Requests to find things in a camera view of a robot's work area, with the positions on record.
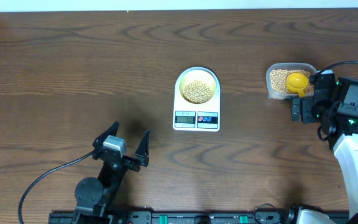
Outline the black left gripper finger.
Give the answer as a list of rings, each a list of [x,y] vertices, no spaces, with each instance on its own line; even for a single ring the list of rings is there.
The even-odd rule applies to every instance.
[[[103,142],[106,140],[108,136],[116,136],[119,128],[119,122],[115,121],[105,132],[100,134],[93,142],[92,146],[94,148],[101,147]]]
[[[139,164],[143,167],[147,167],[149,164],[149,139],[150,139],[150,131],[146,130],[135,152]]]

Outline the yellow measuring scoop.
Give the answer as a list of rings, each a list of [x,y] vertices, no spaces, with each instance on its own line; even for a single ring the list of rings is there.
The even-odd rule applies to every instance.
[[[287,88],[297,93],[299,97],[305,97],[305,88],[309,84],[309,79],[301,73],[291,73],[287,76],[286,86]]]

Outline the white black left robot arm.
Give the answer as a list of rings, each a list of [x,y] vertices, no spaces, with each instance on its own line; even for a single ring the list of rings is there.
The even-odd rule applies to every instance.
[[[146,131],[136,157],[126,156],[126,142],[116,136],[119,122],[100,134],[93,142],[94,160],[102,160],[97,177],[81,180],[75,189],[76,208],[72,223],[128,223],[127,212],[114,208],[114,200],[127,171],[139,172],[149,164],[149,137]]]

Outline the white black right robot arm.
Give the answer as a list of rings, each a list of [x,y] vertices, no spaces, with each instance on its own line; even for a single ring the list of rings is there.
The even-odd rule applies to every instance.
[[[358,223],[358,79],[336,78],[330,70],[310,77],[312,96],[291,99],[291,118],[319,123],[321,141],[337,159],[349,201],[349,223]]]

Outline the white digital kitchen scale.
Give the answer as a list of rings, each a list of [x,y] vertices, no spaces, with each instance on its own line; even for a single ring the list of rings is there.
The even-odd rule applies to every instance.
[[[187,102],[179,92],[179,83],[182,76],[189,71],[201,69],[212,74],[216,81],[214,96],[203,104]],[[172,127],[177,131],[207,131],[217,132],[220,129],[221,115],[221,86],[217,76],[208,68],[191,67],[178,77],[175,84],[173,103]]]

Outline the soybeans in yellow bowl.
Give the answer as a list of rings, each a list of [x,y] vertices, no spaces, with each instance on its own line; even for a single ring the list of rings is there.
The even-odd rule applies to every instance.
[[[185,85],[183,97],[194,104],[202,104],[210,100],[213,90],[209,85],[201,80],[195,80]]]

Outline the yellow plastic bowl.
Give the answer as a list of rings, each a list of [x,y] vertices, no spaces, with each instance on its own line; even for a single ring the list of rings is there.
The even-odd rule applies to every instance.
[[[187,102],[203,104],[214,96],[216,81],[212,74],[205,70],[192,70],[182,76],[179,92]]]

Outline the pile of soybeans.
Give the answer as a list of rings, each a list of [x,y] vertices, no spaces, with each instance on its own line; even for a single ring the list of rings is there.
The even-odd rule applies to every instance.
[[[310,72],[306,70],[284,70],[284,69],[275,69],[270,72],[270,81],[272,88],[278,93],[286,94],[295,94],[290,91],[286,86],[287,76],[291,73],[301,73],[307,78],[311,75]]]

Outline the clear plastic container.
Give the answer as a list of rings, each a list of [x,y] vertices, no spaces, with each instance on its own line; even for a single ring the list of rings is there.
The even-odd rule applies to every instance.
[[[298,96],[287,88],[287,78],[291,73],[300,73],[309,77],[316,73],[314,66],[307,63],[276,63],[266,73],[268,97],[275,100],[285,100]]]

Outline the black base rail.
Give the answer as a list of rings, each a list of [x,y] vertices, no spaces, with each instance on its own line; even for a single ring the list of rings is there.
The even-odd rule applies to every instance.
[[[256,213],[155,213],[149,211],[127,212],[123,218],[111,215],[106,218],[85,217],[84,223],[132,223],[132,224],[194,224],[194,223],[278,223],[282,217],[273,210],[259,210]]]

